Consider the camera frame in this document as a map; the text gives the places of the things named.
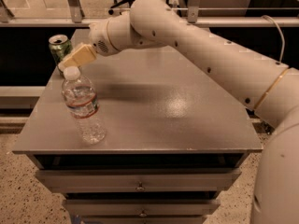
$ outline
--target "white robotic arm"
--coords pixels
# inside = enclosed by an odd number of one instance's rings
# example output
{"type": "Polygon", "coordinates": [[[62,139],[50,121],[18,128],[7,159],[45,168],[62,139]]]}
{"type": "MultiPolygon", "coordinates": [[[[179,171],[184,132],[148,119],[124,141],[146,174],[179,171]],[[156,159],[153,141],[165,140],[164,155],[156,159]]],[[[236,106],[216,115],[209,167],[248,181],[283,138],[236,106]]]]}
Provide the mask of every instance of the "white robotic arm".
{"type": "Polygon", "coordinates": [[[176,49],[249,110],[277,128],[263,151],[251,223],[299,223],[299,72],[193,26],[161,0],[136,0],[129,14],[91,25],[95,50],[176,49]]]}

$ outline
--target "bottle cap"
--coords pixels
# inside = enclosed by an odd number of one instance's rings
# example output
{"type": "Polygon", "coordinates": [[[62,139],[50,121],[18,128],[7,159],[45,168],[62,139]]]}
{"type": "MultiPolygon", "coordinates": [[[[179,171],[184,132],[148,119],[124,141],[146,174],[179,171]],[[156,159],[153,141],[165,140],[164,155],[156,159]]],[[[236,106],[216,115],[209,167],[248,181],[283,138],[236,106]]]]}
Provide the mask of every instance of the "bottle cap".
{"type": "Polygon", "coordinates": [[[76,80],[81,73],[77,66],[68,66],[64,70],[64,78],[67,80],[76,80]]]}

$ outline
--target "drawer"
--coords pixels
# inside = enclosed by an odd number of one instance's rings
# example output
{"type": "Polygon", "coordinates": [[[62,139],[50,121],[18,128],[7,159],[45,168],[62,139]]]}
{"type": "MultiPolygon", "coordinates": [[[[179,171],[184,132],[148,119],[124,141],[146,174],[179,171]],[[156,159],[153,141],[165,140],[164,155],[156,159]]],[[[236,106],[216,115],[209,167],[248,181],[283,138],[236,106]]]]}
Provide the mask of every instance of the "drawer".
{"type": "Polygon", "coordinates": [[[50,191],[144,192],[221,191],[239,177],[238,169],[37,171],[36,178],[50,191]]]}
{"type": "Polygon", "coordinates": [[[89,217],[174,217],[211,215],[218,200],[103,199],[64,200],[70,215],[89,217]]]}
{"type": "Polygon", "coordinates": [[[81,217],[81,219],[86,223],[99,224],[202,224],[206,217],[81,217]]]}

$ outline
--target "bottle label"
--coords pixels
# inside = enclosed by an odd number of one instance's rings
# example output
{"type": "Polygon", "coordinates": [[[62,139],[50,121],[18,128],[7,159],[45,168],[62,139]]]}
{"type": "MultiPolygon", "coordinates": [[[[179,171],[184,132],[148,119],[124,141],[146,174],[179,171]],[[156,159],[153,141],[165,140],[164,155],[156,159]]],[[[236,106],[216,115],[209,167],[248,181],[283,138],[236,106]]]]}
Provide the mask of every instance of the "bottle label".
{"type": "Polygon", "coordinates": [[[67,107],[69,108],[72,116],[76,119],[89,118],[90,116],[94,115],[99,109],[96,94],[87,103],[80,104],[80,105],[70,104],[67,105],[67,107]]]}

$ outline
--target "can top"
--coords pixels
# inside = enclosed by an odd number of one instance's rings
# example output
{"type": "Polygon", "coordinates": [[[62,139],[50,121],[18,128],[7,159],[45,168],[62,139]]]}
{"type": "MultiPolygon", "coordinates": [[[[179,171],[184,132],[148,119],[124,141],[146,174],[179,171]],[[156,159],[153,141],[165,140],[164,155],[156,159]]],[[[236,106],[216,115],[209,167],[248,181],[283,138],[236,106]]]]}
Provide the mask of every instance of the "can top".
{"type": "Polygon", "coordinates": [[[54,35],[50,37],[49,43],[52,45],[60,45],[68,40],[66,35],[54,35]]]}

